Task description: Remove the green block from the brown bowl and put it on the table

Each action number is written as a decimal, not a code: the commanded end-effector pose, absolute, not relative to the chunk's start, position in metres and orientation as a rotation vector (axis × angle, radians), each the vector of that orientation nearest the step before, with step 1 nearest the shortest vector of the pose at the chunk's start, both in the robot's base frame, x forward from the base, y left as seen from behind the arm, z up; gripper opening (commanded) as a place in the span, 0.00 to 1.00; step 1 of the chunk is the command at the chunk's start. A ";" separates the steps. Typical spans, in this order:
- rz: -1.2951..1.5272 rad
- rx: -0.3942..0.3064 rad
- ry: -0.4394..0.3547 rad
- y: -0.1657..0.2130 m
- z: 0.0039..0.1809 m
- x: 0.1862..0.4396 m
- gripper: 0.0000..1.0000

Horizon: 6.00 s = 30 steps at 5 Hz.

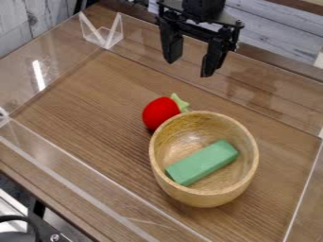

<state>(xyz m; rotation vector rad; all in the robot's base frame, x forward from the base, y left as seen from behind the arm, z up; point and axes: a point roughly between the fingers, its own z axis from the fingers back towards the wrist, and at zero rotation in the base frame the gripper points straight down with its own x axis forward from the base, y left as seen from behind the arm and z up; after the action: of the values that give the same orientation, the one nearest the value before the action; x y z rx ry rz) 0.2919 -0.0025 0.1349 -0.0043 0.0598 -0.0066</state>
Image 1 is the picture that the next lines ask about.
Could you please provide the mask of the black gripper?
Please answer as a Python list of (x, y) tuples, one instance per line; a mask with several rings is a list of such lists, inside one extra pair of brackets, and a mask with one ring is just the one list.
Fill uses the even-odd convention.
[(201, 76), (209, 78), (221, 69), (229, 50), (238, 47), (242, 20), (226, 10), (226, 0), (157, 0), (163, 56), (174, 63), (184, 54), (184, 36), (209, 42)]

